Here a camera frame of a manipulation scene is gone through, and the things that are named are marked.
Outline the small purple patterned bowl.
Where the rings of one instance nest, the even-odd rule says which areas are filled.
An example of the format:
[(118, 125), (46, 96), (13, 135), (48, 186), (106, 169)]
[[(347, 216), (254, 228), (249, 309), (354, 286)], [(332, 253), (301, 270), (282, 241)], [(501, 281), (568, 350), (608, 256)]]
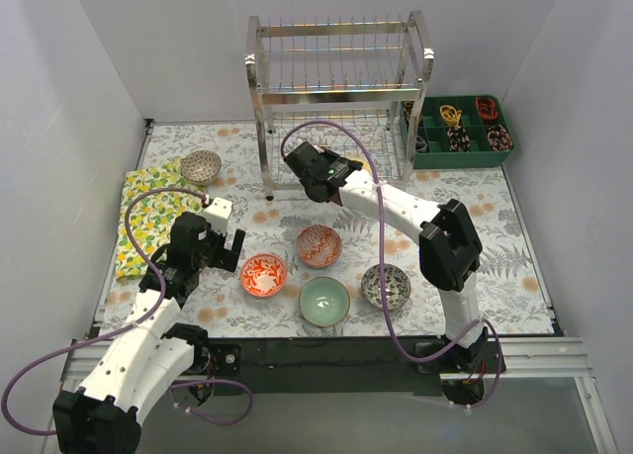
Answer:
[(209, 186), (219, 174), (221, 167), (221, 158), (208, 149), (191, 152), (180, 163), (182, 176), (200, 187)]

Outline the black leaf patterned bowl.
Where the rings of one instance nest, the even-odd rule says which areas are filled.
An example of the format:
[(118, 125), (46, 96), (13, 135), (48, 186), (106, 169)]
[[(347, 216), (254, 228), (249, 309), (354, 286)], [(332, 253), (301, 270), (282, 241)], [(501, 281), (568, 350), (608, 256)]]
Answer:
[[(410, 298), (411, 283), (399, 267), (385, 264), (385, 293), (389, 311), (402, 307)], [(365, 300), (377, 309), (383, 307), (380, 265), (370, 267), (361, 279), (361, 293)]]

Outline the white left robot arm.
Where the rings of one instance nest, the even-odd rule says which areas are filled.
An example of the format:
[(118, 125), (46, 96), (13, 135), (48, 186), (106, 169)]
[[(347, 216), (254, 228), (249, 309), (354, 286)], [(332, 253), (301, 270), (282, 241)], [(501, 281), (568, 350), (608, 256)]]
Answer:
[(91, 373), (53, 403), (63, 453), (133, 453), (149, 412), (181, 374), (210, 376), (218, 361), (205, 329), (179, 321), (205, 268), (236, 269), (245, 233), (226, 247), (231, 204), (185, 212), (150, 257), (131, 313)]

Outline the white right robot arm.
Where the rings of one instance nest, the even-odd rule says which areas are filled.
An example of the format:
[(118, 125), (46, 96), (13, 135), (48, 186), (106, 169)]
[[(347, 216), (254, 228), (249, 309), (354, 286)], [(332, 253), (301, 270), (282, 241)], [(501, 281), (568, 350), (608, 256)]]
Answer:
[(365, 167), (309, 142), (281, 154), (312, 201), (335, 203), (379, 221), (382, 297), (386, 296), (385, 226), (417, 244), (420, 272), (440, 295), (445, 333), (440, 349), (415, 357), (398, 341), (389, 309), (383, 308), (388, 332), (402, 356), (415, 364), (450, 364), (464, 373), (481, 364), (493, 329), (482, 320), (475, 294), (483, 246), (464, 204), (455, 199), (443, 205), (425, 201), (380, 181), (374, 164)]

